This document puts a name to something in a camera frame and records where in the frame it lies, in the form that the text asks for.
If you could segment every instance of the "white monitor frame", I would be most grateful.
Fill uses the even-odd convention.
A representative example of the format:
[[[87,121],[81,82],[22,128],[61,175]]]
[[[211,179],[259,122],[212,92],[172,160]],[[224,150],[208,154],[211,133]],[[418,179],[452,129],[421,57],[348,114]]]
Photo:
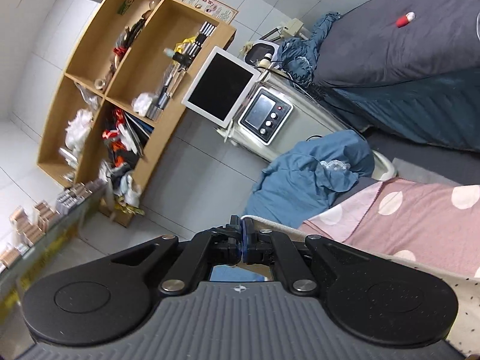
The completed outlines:
[[[252,74],[251,79],[248,81],[247,85],[243,89],[242,93],[240,93],[240,96],[238,96],[237,100],[233,104],[232,108],[230,109],[229,113],[226,115],[224,120],[221,120],[212,114],[209,114],[207,111],[201,109],[200,107],[196,106],[195,104],[192,104],[189,102],[191,94],[194,92],[198,82],[202,78],[203,74],[205,71],[208,69],[210,66],[210,62],[212,62],[212,59],[217,55],[220,54],[221,56],[225,57],[226,59],[229,59],[233,63],[239,65],[240,67],[244,68],[246,71],[249,71],[249,73]],[[248,93],[252,89],[252,87],[255,85],[255,83],[258,81],[258,78],[260,77],[261,72],[255,69],[253,66],[250,66],[246,62],[238,59],[237,57],[233,56],[232,54],[228,53],[227,51],[223,50],[222,48],[215,46],[211,53],[208,55],[207,59],[205,60],[202,68],[199,70],[198,74],[195,76],[193,79],[193,82],[191,83],[190,87],[188,88],[187,93],[183,97],[183,100],[181,103],[185,105],[187,108],[195,111],[196,113],[202,115],[203,117],[206,117],[208,120],[211,120],[213,123],[216,123],[217,125],[227,128],[230,121],[233,119],[235,114],[237,113],[238,109],[242,105],[243,101],[247,97]]]

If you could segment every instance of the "green sticker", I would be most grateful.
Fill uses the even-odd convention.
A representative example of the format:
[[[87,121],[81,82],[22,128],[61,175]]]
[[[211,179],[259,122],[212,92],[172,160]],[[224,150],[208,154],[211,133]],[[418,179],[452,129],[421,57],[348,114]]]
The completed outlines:
[[[120,8],[118,8],[117,13],[119,15],[124,15],[125,12],[130,8],[130,5],[134,3],[135,0],[125,0],[122,5],[120,5]]]

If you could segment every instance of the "gray ribbed surface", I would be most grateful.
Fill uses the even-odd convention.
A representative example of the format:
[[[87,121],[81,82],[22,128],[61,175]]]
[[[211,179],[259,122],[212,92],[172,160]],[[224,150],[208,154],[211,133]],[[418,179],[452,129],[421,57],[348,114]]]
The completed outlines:
[[[139,330],[114,343],[69,349],[37,344],[22,360],[455,360],[445,342],[420,349],[386,349],[338,328],[312,298],[290,295],[280,283],[202,282],[183,297],[161,302]]]

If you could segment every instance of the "beige fabric with black dots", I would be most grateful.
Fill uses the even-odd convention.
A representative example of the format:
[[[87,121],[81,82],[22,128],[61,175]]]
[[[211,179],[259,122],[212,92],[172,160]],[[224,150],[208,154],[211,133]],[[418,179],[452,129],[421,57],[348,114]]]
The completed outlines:
[[[243,218],[251,218],[255,230],[270,229],[288,234],[292,241],[304,242],[305,233],[279,223],[275,223],[258,216],[246,215]],[[398,256],[372,253],[376,256],[390,259],[396,263],[419,269],[431,275],[437,276],[453,288],[458,298],[457,319],[450,330],[447,342],[465,356],[480,354],[480,278],[465,277],[450,272],[431,268],[419,262],[414,262]],[[242,268],[255,273],[265,274],[265,269],[256,270],[251,265],[242,264]]]

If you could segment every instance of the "pink blanket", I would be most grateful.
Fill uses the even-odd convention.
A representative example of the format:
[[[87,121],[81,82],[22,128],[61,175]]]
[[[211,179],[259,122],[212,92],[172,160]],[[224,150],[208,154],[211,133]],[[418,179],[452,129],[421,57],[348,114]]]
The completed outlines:
[[[364,251],[480,278],[480,186],[378,182],[299,228]]]

